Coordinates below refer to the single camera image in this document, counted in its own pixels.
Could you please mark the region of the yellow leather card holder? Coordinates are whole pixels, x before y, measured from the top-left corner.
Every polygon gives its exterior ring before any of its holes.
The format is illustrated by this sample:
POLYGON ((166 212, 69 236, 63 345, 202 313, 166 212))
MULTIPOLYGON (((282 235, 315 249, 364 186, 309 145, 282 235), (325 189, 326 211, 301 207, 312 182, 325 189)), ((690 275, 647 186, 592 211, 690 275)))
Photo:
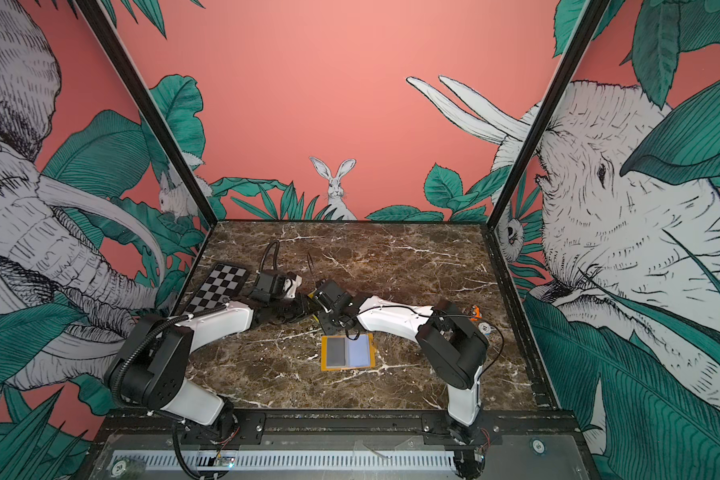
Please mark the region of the yellow leather card holder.
POLYGON ((366 369, 374 368, 375 361, 375 346, 373 344, 373 335, 370 333, 361 334, 356 339, 347 339, 347 366, 343 369, 326 370, 325 364, 323 363, 323 338, 321 337, 321 370, 322 371, 340 371, 340 370, 351 370, 351 369, 366 369))

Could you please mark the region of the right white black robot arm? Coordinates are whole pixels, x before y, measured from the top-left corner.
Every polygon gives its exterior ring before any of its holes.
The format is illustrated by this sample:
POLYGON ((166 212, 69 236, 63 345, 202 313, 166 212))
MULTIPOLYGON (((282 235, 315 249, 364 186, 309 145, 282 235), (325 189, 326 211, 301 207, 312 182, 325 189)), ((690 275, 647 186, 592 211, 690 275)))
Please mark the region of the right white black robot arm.
POLYGON ((470 316, 452 302, 411 306, 367 293, 351 294, 333 280, 311 294, 314 314, 326 334, 381 332, 417 343, 434 373, 448 385, 447 412, 465 427, 481 409, 480 382, 489 341, 470 316))

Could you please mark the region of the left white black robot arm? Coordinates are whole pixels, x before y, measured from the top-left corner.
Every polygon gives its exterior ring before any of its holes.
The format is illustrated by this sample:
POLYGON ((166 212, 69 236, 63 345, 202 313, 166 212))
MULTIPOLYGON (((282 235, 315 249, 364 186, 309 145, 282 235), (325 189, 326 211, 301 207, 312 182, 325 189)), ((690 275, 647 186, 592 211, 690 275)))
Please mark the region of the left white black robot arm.
POLYGON ((105 373, 104 384, 119 406, 135 405, 180 421, 210 426, 225 401, 185 378, 189 357, 200 348, 261 323, 299 317, 293 272, 265 271, 247 296, 179 316, 150 314, 138 321, 105 373))

